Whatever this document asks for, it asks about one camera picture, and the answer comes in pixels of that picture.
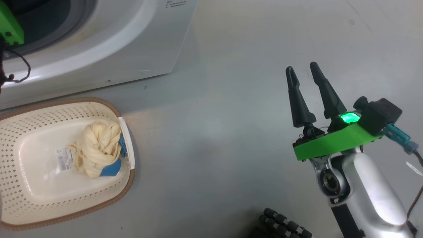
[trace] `green bracket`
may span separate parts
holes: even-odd
[[[24,31],[9,7],[0,0],[0,34],[10,45],[24,43]]]
[[[324,155],[335,154],[340,151],[364,145],[382,138],[383,135],[372,136],[357,123],[346,128],[326,134],[315,140],[294,147],[299,161]]]

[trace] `laundry basket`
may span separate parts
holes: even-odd
[[[98,98],[46,102],[0,115],[2,225],[24,230],[67,221],[115,203],[134,180],[131,137],[119,111]],[[90,179],[59,169],[58,152],[97,120],[121,125],[127,156],[116,176]]]

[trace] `floor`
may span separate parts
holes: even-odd
[[[298,162],[285,68],[296,70],[317,126],[327,126],[309,63],[347,108],[360,96],[403,109],[423,142],[422,3],[407,0],[200,0],[168,75],[84,92],[123,114],[136,178],[119,202],[84,217],[2,237],[245,237],[270,207],[315,237],[342,237],[308,162]],[[408,207],[417,161],[387,139],[365,146]],[[423,223],[417,205],[412,216]]]

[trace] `cable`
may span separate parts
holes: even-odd
[[[13,74],[11,74],[10,76],[9,76],[9,80],[7,80],[6,82],[15,82],[15,83],[20,83],[20,82],[22,82],[22,81],[24,81],[25,79],[27,79],[28,77],[29,77],[29,74],[31,73],[31,65],[29,65],[29,63],[28,63],[28,61],[21,55],[21,54],[19,54],[18,52],[16,52],[16,51],[14,51],[14,50],[12,50],[12,49],[10,49],[9,47],[6,47],[5,48],[5,50],[7,50],[7,51],[9,51],[9,52],[11,52],[11,53],[13,53],[13,54],[15,54],[15,55],[17,55],[17,56],[19,56],[24,62],[25,62],[25,64],[27,65],[27,67],[28,67],[28,73],[27,73],[27,76],[25,76],[24,78],[22,78],[22,79],[20,79],[20,80],[13,80],[13,78],[15,77],[15,75],[13,75]]]
[[[7,80],[12,80],[11,76],[6,76],[3,69],[3,52],[6,48],[6,42],[4,38],[0,35],[0,86],[4,84]]]
[[[329,129],[329,127],[320,127],[319,129],[322,129],[322,128],[327,128],[327,129]],[[327,129],[326,129],[326,133],[327,133]]]
[[[422,193],[423,193],[423,186],[420,188],[419,193],[417,194],[416,198],[414,199],[413,203],[411,204],[410,208],[408,209],[408,212],[407,212],[407,220],[410,217],[411,211],[413,210],[414,206],[419,201],[419,198],[422,195]]]
[[[420,165],[423,167],[423,158],[421,157],[420,153],[417,150],[415,150],[413,152],[413,154],[417,157],[417,159],[419,160]]]
[[[423,158],[421,157],[420,153],[415,150],[413,152],[413,154],[417,157],[417,159],[419,160],[420,165],[423,167]],[[410,222],[409,218],[410,218],[410,214],[413,211],[414,206],[417,204],[417,202],[420,199],[420,196],[423,193],[423,186],[420,188],[419,192],[417,193],[416,198],[414,199],[413,203],[411,204],[410,208],[407,211],[407,226],[410,229],[411,233],[413,234],[413,237],[416,236],[417,234],[417,229],[416,227]]]

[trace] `brown basket rim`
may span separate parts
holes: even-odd
[[[79,103],[79,102],[97,102],[100,104],[103,104],[105,106],[107,106],[110,110],[113,111],[113,113],[117,116],[117,117],[121,117],[121,113],[117,110],[117,108],[115,106],[113,106],[110,102],[105,101],[103,99],[100,98],[96,98],[96,97],[81,97],[81,98],[75,98],[75,99],[66,99],[66,100],[58,100],[58,101],[47,101],[47,102],[41,102],[35,105],[31,105],[16,111],[11,111],[11,112],[7,112],[5,114],[0,115],[0,120],[4,120],[7,118],[11,118],[13,116],[17,116],[23,113],[27,113],[30,111],[35,111],[35,110],[39,110],[39,109],[43,109],[43,108],[49,108],[49,107],[54,107],[54,106],[59,106],[59,105],[64,105],[64,104],[71,104],[71,103]],[[93,207],[81,210],[79,212],[75,212],[66,216],[61,216],[61,217],[57,217],[57,218],[53,218],[53,219],[49,219],[49,220],[45,220],[45,221],[39,221],[39,222],[34,222],[34,223],[28,223],[28,224],[21,224],[21,225],[14,225],[14,224],[10,224],[10,223],[6,223],[6,222],[1,222],[1,227],[4,227],[8,230],[27,230],[27,229],[34,229],[34,228],[39,228],[39,227],[44,227],[44,226],[48,226],[48,225],[53,225],[56,223],[60,223],[60,222],[64,222],[64,221],[69,221],[75,218],[78,218],[80,216],[95,212],[97,210],[100,210],[102,208],[105,208],[109,205],[112,205],[113,203],[119,201],[131,188],[132,183],[134,182],[134,177],[135,177],[135,169],[131,169],[130,173],[129,173],[129,179],[128,179],[128,183],[126,184],[126,186],[124,187],[124,189],[115,197],[111,198],[110,200],[107,200],[105,202],[102,202],[100,204],[97,204]]]

